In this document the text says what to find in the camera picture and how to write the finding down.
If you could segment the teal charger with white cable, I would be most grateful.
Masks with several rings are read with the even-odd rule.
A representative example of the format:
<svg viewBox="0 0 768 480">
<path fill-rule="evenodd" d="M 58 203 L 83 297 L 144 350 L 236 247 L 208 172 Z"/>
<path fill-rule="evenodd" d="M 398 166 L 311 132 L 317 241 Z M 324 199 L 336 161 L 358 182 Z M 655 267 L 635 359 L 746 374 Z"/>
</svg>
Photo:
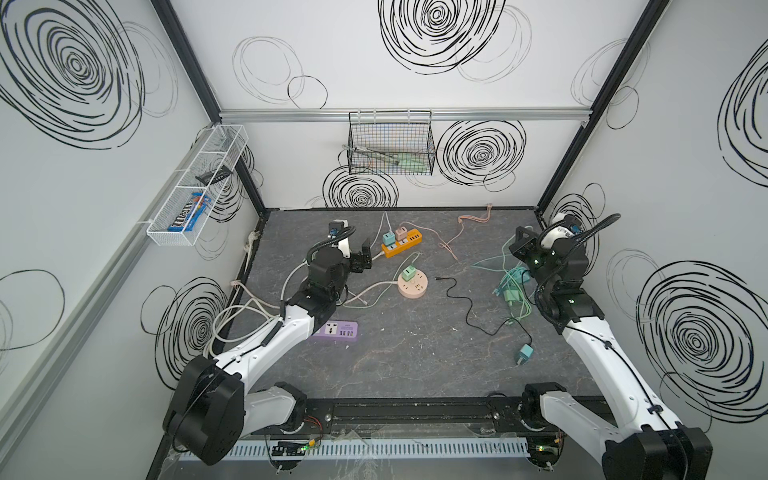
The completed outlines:
<svg viewBox="0 0 768 480">
<path fill-rule="evenodd" d="M 373 263 L 377 259 L 386 255 L 389 247 L 392 247 L 395 244 L 396 237 L 387 211 L 384 211 L 381 214 L 375 240 L 377 241 L 377 247 L 375 248 L 376 252 L 371 253 L 371 261 L 368 265 L 369 269 L 373 267 Z"/>
</svg>

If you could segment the orange power strip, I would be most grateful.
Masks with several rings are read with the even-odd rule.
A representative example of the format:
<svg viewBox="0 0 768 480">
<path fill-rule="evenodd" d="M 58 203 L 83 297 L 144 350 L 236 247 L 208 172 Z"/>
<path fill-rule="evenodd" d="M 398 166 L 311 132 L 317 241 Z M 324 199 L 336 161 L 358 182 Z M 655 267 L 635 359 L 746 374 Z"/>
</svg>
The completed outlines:
<svg viewBox="0 0 768 480">
<path fill-rule="evenodd" d="M 418 229 L 408 230 L 407 237 L 400 242 L 395 240 L 395 244 L 387 249 L 386 258 L 392 258 L 395 255 L 403 253 L 408 249 L 420 244 L 422 241 L 422 234 Z"/>
</svg>

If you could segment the round pink power strip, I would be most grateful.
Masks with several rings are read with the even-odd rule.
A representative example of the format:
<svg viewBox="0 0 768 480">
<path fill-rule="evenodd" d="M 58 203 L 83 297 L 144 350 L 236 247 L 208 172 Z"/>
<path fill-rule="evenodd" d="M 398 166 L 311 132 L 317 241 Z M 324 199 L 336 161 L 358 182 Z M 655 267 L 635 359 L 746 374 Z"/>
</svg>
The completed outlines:
<svg viewBox="0 0 768 480">
<path fill-rule="evenodd" d="M 401 296 L 416 300 L 422 298 L 428 288 L 428 278 L 423 271 L 415 269 L 413 275 L 406 279 L 400 274 L 397 279 L 397 287 Z"/>
</svg>

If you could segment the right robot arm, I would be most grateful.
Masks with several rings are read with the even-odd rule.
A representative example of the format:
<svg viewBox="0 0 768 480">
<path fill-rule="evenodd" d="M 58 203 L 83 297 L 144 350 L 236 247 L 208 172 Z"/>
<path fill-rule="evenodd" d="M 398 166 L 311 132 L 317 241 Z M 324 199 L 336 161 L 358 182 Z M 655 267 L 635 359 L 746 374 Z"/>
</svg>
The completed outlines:
<svg viewBox="0 0 768 480">
<path fill-rule="evenodd" d="M 519 227 L 510 253 L 536 283 L 539 313 L 587 367 L 612 418 L 606 420 L 556 382 L 526 385 L 520 404 L 530 429 L 558 428 L 586 451 L 607 479 L 703 479 L 713 446 L 685 426 L 626 357 L 603 311 L 583 289 L 584 244 L 597 233 L 565 218 L 540 233 Z"/>
</svg>

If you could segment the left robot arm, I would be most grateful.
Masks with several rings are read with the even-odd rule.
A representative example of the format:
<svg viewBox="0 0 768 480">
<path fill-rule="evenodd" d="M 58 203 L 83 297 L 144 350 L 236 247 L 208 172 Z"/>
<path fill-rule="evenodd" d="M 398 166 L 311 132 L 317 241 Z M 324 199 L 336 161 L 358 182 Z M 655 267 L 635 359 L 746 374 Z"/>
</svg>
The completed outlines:
<svg viewBox="0 0 768 480">
<path fill-rule="evenodd" d="M 302 428 L 306 396 L 278 382 L 253 392 L 256 381 L 293 347 L 320 330 L 337 310 L 348 277 L 371 268 L 371 242 L 349 252 L 353 230 L 313 246 L 307 278 L 281 302 L 279 314 L 237 346 L 212 358 L 197 356 L 183 370 L 163 420 L 170 448 L 192 453 L 207 465 L 221 461 L 237 441 L 270 427 Z"/>
</svg>

